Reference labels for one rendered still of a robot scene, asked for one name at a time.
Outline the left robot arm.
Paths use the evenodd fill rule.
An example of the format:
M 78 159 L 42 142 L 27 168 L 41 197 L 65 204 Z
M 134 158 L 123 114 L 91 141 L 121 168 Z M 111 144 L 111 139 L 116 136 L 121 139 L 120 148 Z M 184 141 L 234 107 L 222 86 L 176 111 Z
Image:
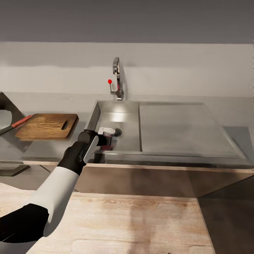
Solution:
M 116 130 L 84 129 L 65 151 L 63 159 L 22 207 L 0 218 L 0 254 L 26 254 L 42 237 L 60 224 L 83 166 L 96 146 L 110 146 Z

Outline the parer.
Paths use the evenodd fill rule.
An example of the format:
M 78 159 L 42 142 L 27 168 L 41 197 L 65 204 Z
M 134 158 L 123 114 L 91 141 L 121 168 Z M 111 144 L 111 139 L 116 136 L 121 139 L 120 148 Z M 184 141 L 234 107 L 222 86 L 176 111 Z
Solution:
M 31 117 L 32 117 L 32 115 L 29 115 L 29 116 L 27 116 L 27 117 L 25 117 L 25 118 L 19 120 L 18 122 L 12 124 L 10 127 L 8 127 L 8 128 L 6 128 L 6 129 L 4 129 L 3 131 L 1 131 L 0 134 L 4 133 L 4 132 L 6 132 L 6 131 L 8 131 L 8 130 L 10 130 L 10 129 L 12 129 L 12 128 L 15 128 L 15 127 L 17 127 L 18 125 L 23 124 L 24 122 L 27 122 Z

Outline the cutting board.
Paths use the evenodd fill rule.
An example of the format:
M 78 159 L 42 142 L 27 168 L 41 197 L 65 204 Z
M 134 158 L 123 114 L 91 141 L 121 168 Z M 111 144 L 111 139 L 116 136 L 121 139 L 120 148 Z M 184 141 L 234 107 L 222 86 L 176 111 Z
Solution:
M 15 134 L 18 139 L 68 139 L 77 114 L 34 114 Z M 70 122 L 64 129 L 67 122 Z

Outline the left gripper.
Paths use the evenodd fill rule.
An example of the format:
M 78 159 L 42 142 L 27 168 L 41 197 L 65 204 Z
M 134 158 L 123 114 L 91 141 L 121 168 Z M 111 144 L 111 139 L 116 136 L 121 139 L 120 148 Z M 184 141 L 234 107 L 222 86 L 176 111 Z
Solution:
M 97 146 L 110 146 L 111 144 L 111 136 L 103 136 L 103 135 L 100 135 L 102 141 L 100 143 L 100 145 L 97 145 Z

